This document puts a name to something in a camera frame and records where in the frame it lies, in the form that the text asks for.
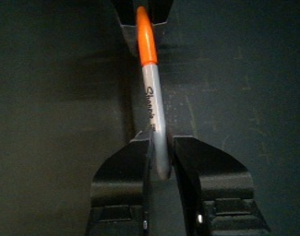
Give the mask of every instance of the orange marker cap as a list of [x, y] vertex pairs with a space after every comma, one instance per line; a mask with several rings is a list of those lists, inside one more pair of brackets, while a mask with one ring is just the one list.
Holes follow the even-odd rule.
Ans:
[[157, 64], [153, 29], [147, 8], [144, 6], [141, 6], [137, 9], [136, 19], [137, 19], [137, 40], [139, 40], [141, 64], [143, 66], [148, 64]]

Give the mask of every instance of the black surface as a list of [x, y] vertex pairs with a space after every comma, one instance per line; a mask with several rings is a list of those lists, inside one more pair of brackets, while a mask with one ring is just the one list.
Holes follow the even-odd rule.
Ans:
[[165, 23], [168, 21], [172, 6], [173, 0], [149, 0], [149, 15], [153, 24]]
[[112, 0], [112, 3], [117, 9], [120, 23], [135, 26], [135, 1]]
[[[300, 235], [300, 1], [175, 1], [159, 58], [168, 126], [243, 162], [274, 235]], [[145, 104], [111, 1], [0, 1], [0, 235], [85, 234]]]

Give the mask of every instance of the marker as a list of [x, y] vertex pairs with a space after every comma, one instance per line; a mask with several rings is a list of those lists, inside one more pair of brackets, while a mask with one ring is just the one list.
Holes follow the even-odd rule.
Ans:
[[147, 8], [137, 9], [137, 40], [145, 80], [147, 103], [153, 129], [156, 168], [163, 180], [169, 178], [171, 163], [167, 152], [167, 121], [157, 67], [157, 53]]

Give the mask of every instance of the sharpie logo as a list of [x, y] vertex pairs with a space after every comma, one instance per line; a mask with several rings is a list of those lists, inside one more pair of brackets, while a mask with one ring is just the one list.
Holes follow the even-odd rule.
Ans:
[[153, 88], [148, 87], [147, 88], [147, 102], [148, 102], [148, 110], [149, 110], [151, 119], [155, 118], [153, 105], [152, 105], [152, 101], [151, 101], [151, 98], [155, 97], [153, 94], [155, 94]]

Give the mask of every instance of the sharpie marker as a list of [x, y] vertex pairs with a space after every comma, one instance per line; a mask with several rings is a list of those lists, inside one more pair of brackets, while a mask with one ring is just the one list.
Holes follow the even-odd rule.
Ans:
[[168, 179], [171, 163], [167, 152], [167, 120], [160, 84], [157, 53], [147, 8], [137, 9], [137, 40], [145, 80], [147, 102], [153, 129], [153, 145], [157, 172], [161, 179]]

